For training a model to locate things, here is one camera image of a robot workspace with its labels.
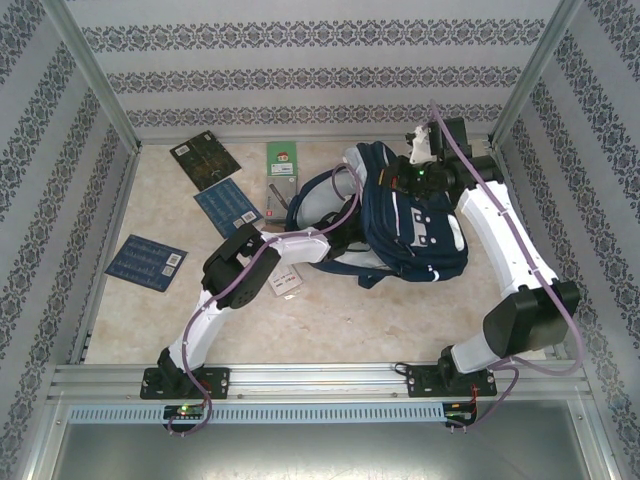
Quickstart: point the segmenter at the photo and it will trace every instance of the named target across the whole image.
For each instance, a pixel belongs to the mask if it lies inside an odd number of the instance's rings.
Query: green card
[[[267,143],[267,175],[272,177],[298,175],[296,142]]]

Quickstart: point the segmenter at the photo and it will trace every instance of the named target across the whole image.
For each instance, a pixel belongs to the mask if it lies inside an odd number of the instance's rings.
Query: blue circuit board
[[[245,223],[262,218],[238,185],[227,178],[193,197],[223,238],[229,238]]]
[[[105,273],[164,292],[186,256],[184,250],[129,235]]]

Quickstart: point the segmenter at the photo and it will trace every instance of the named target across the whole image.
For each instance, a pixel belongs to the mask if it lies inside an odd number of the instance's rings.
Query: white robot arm
[[[458,145],[464,145],[470,153],[470,147],[466,145],[464,121],[452,119],[451,122],[453,128],[462,124],[459,129],[462,137]],[[443,383],[451,385],[461,377],[480,372],[500,359],[557,344],[567,332],[567,323],[536,275],[530,271],[525,255],[505,220],[506,212],[510,213],[509,217],[535,260],[538,278],[546,282],[545,287],[551,286],[570,314],[577,308],[579,292],[574,283],[560,282],[540,258],[517,220],[507,187],[493,159],[485,156],[473,158],[471,162],[505,211],[498,211],[487,194],[476,188],[476,181],[466,167],[446,148],[446,142],[440,141],[439,132],[435,132],[437,136],[432,135],[435,130],[436,127],[430,124],[431,153],[439,161],[429,163],[426,176],[423,172],[420,172],[420,176],[412,176],[416,170],[405,157],[404,162],[397,162],[383,171],[380,184],[425,198],[434,192],[447,192],[452,204],[460,207],[462,214],[478,232],[496,271],[502,301],[485,316],[480,332],[469,340],[445,348],[438,362],[439,368],[442,366]],[[183,332],[171,346],[163,350],[158,360],[159,370],[165,380],[179,386],[176,391],[186,394],[192,384],[188,379],[185,380],[185,367],[194,371],[203,366],[207,351],[232,314],[231,310],[251,301],[278,263],[321,262],[327,256],[335,257],[335,252],[332,252],[335,246],[332,235],[320,234],[313,227],[293,237],[290,233],[280,236],[258,232],[251,225],[240,227],[205,263],[202,280],[204,289],[190,322],[188,341],[183,341]],[[238,257],[252,258],[254,255],[250,274],[238,282],[244,270]],[[235,287],[230,288],[234,283],[237,283]],[[183,358],[186,358],[188,365],[184,365]]]
[[[305,232],[314,232],[314,228],[308,228]],[[276,238],[269,248],[275,250],[280,256],[279,265],[293,265],[295,263],[318,263],[329,253],[331,245],[324,235],[309,235],[301,237],[280,238],[275,233],[261,232],[262,240]],[[211,299],[210,291],[204,289],[200,292],[200,298],[193,313],[199,312],[203,305]],[[209,348],[213,344],[216,335],[232,316],[232,309],[229,306],[219,308],[218,302],[210,302],[210,305],[200,314],[198,319],[191,326],[189,331],[189,341],[185,348],[187,349],[187,359],[189,368],[195,370],[201,367],[207,356]],[[182,338],[183,333],[169,347],[170,358],[174,364],[184,370],[182,362]]]

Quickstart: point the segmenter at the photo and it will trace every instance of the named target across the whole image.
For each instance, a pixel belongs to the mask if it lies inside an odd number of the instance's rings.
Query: barcode sticker
[[[271,165],[271,175],[293,175],[293,163]]]
[[[252,211],[248,211],[247,213],[242,215],[242,220],[244,220],[246,223],[252,222],[256,218],[257,218],[256,214],[253,213]]]
[[[276,266],[273,272],[271,272],[271,275],[269,275],[269,285],[273,288],[276,296],[280,296],[302,285],[302,279],[295,268],[293,268],[293,265]]]
[[[184,155],[188,151],[189,151],[189,147],[187,147],[186,145],[183,145],[180,148],[176,148],[176,155],[178,156]]]
[[[167,265],[169,265],[170,267],[177,267],[180,263],[180,260],[182,260],[182,257],[180,255],[172,253],[169,257],[169,260],[167,260]]]

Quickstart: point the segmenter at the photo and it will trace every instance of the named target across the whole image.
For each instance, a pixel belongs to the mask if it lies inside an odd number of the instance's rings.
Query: patterned wallpaper
[[[129,152],[37,1],[0,6],[0,479],[84,316]]]
[[[623,478],[640,478],[640,15],[585,1],[501,146],[537,245],[582,293],[585,363]]]
[[[400,134],[432,97],[488,133],[556,4],[68,3],[138,136],[170,142]]]

